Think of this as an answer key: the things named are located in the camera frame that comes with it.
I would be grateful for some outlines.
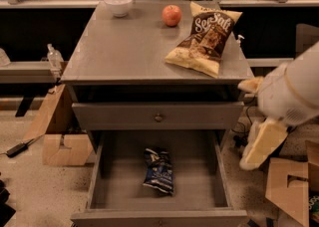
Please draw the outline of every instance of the cardboard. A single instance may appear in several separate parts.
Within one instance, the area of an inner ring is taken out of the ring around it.
[[[47,134],[43,145],[43,164],[84,165],[93,148],[86,134]]]
[[[308,162],[271,158],[266,198],[309,227],[309,189],[319,191],[319,143],[306,141]]]
[[[47,93],[23,140],[44,136],[43,164],[84,165],[93,148],[86,134],[68,133],[74,118],[71,96],[65,85]]]

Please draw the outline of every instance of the apple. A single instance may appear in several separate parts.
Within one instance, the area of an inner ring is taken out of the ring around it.
[[[165,6],[161,11],[161,17],[166,25],[174,27],[181,19],[181,10],[176,5]]]

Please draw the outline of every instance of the potato chip bag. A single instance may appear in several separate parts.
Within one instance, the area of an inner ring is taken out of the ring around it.
[[[194,2],[190,2],[190,9],[190,36],[165,61],[217,78],[223,49],[241,12],[204,8]]]
[[[144,157],[147,175],[143,185],[173,195],[173,175],[168,151],[163,148],[146,148]]]

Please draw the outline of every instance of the drawer knob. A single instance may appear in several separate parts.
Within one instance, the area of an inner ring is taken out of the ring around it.
[[[156,117],[155,117],[155,120],[156,120],[157,122],[161,122],[161,121],[163,120],[163,116],[162,116],[160,113],[158,113],[158,114],[156,115]]]

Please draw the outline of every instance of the plastic bottle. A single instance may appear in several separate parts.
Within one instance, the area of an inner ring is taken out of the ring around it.
[[[51,65],[51,72],[53,75],[59,79],[62,74],[62,66],[61,63],[64,62],[62,55],[59,50],[54,49],[52,44],[48,44],[48,60]]]

